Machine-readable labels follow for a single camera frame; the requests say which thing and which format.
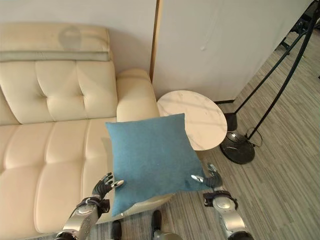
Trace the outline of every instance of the pillow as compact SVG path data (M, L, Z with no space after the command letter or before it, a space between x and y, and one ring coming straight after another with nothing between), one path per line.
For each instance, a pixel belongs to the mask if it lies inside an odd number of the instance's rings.
M112 216L135 203L178 191L208 189L191 178L205 176L185 131L185 114L106 123L111 137L115 189Z

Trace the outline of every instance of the tufted sofa back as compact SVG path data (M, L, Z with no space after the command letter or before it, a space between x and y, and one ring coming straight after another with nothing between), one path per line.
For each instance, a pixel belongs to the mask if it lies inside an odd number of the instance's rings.
M0 24L0 125L110 118L117 104L104 27Z

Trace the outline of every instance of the black metal stand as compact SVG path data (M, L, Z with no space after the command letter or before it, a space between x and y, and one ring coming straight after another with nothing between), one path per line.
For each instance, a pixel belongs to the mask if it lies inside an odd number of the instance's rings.
M270 113L271 109L275 106L276 102L280 98L281 94L285 90L287 84L289 83L291 77L293 76L306 48L308 45L308 42L310 40L311 34L313 32L313 29L316 25L317 19L320 17L320 1L317 3L317 7L312 15L312 19L310 22L310 25L305 33L305 38L303 40L302 46L299 50L299 53L292 65L292 68L286 77L281 89L279 90L278 94L274 98L273 102L271 103L270 107L267 109L259 123L256 125L256 127L253 129L252 133L249 136L243 136L237 132L228 132L223 142L220 144L221 151L223 154L232 162L237 164L246 164L251 162L255 157L255 150L254 145L250 142L250 139L255 134L255 132L258 130L262 122L265 120L267 115ZM275 66L271 69L270 72L264 77L264 79L259 83L259 85L253 90L253 92L244 100L244 102L240 105L240 107L234 112L235 115L235 121L237 121L237 112L242 108L242 106L249 100L249 98L258 90L258 88L265 82L265 80L270 76L270 74L277 68L277 66L281 63L281 61L287 56L288 52L291 51L291 49L297 44L297 42L300 40L300 38L297 38L294 41L294 44L292 44L288 50L282 55L280 60L275 64Z
M320 27L320 23L316 24L313 28L317 28L317 27ZM280 57L280 59L276 62L276 64L271 68L271 70L265 75L265 77L256 86L256 88L250 93L250 95L243 101L243 103L241 103L241 105L237 108L237 110L235 110L235 112L224 113L228 131L235 131L238 128L237 113L239 112L239 110L247 103L247 101L253 96L253 94L256 93L256 91L261 87L261 85L264 84L264 82L276 70L276 68L281 64L281 62L286 58L286 56L289 55L291 50L296 46L296 44L300 41L300 39L304 35L306 35L307 31L308 29L304 29L304 28L297 31L297 33L299 34L298 37L293 41L291 45L288 45L286 43L286 47L285 47L286 51L284 52L284 54Z

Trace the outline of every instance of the round side table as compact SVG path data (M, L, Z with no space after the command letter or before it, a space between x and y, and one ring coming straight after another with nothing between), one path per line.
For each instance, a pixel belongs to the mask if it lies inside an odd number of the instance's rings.
M209 98L194 91L168 92L157 101L160 115L184 113L185 131L196 151L218 146L226 137L227 121Z

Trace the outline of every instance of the robotic arm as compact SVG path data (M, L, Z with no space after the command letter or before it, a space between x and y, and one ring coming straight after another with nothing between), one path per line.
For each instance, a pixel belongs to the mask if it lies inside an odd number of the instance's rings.
M243 219L237 213L238 203L231 194L224 190L220 174L213 164L208 164L211 177L201 177L191 175L191 177L212 188L213 192L203 194L204 205L213 207L217 212L220 226L227 240L253 240ZM110 202L104 199L106 194L112 189L121 186L124 181L113 183L112 174L103 176L92 191L91 197L84 198L71 213L69 219L59 232L55 240L85 240L91 230L103 213L110 210ZM159 236L162 240L180 240L181 238L169 233L163 233Z
M85 240L103 213L110 210L110 202L104 199L112 189L121 186L124 181L113 183L112 174L103 176L95 185L91 197L84 198L71 213L63 230L59 232L55 240Z
M213 207L217 212L219 223L228 240L253 240L243 219L237 212L238 202L231 194L224 190L223 181L213 164L208 164L211 177L191 175L191 177L206 186L213 192L203 194L204 206Z

